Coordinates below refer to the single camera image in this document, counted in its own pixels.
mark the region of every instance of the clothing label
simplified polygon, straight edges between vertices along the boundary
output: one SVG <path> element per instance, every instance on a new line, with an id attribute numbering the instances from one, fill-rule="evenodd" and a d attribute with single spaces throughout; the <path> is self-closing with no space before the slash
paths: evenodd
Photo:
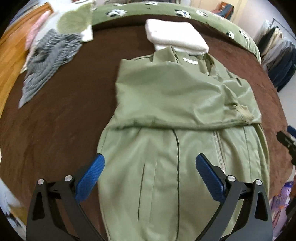
<path id="1" fill-rule="evenodd" d="M 198 62 L 196 60 L 191 60 L 191 59 L 187 59 L 187 58 L 183 58 L 184 61 L 191 63 L 191 64 L 198 64 Z"/>

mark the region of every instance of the gray ruffled fabric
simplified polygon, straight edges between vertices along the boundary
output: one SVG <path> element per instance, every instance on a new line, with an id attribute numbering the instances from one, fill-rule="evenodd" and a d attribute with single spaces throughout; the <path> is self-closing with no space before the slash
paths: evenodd
<path id="1" fill-rule="evenodd" d="M 58 34 L 54 29 L 49 30 L 27 64 L 19 108 L 37 94 L 61 65 L 70 62 L 81 46 L 80 34 Z"/>

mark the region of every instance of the clothes rack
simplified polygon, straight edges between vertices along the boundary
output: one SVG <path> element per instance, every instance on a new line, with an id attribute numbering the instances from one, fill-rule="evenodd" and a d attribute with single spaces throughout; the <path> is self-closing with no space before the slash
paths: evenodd
<path id="1" fill-rule="evenodd" d="M 289 32 L 289 30 L 287 30 L 278 20 L 276 20 L 275 18 L 272 18 L 272 22 L 270 24 L 270 27 L 274 24 L 274 22 L 277 22 L 282 28 L 284 28 L 291 36 L 292 38 L 296 41 L 296 38 L 294 37 L 294 34 L 291 34 Z"/>

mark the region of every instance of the silver screw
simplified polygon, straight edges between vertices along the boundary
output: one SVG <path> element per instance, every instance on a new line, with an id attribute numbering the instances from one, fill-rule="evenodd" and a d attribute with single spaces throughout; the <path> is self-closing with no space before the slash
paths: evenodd
<path id="1" fill-rule="evenodd" d="M 256 184 L 257 184 L 258 186 L 261 186 L 261 185 L 262 185 L 262 182 L 261 182 L 259 179 L 257 179 L 257 180 L 256 180 Z"/>
<path id="2" fill-rule="evenodd" d="M 234 182 L 235 181 L 235 177 L 234 176 L 229 176 L 227 179 L 230 182 Z"/>
<path id="3" fill-rule="evenodd" d="M 67 176 L 65 176 L 65 181 L 66 182 L 69 182 L 69 181 L 71 181 L 72 180 L 72 176 L 71 175 L 67 175 Z"/>
<path id="4" fill-rule="evenodd" d="M 38 183 L 39 185 L 43 184 L 43 183 L 44 183 L 44 179 L 39 179 L 37 183 Z"/>

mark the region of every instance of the brown bedspread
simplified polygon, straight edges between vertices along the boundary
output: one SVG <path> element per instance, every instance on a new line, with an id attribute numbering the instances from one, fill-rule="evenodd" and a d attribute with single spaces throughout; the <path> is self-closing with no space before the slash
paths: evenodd
<path id="1" fill-rule="evenodd" d="M 100 134 L 116 107 L 114 83 L 120 60 L 154 52 L 145 34 L 148 17 L 126 17 L 96 26 L 94 40 L 84 43 L 74 59 L 60 67 L 20 109 L 25 74 L 17 79 L 0 120 L 0 177 L 26 207 L 38 179 L 61 180 L 95 156 Z M 274 195 L 291 173 L 291 158 L 276 140 L 276 133 L 285 130 L 287 121 L 276 90 L 256 57 L 195 20 L 158 18 L 191 22 L 208 44 L 210 54 L 252 86 L 269 146 L 270 196 Z M 82 206 L 103 232 L 97 188 Z"/>

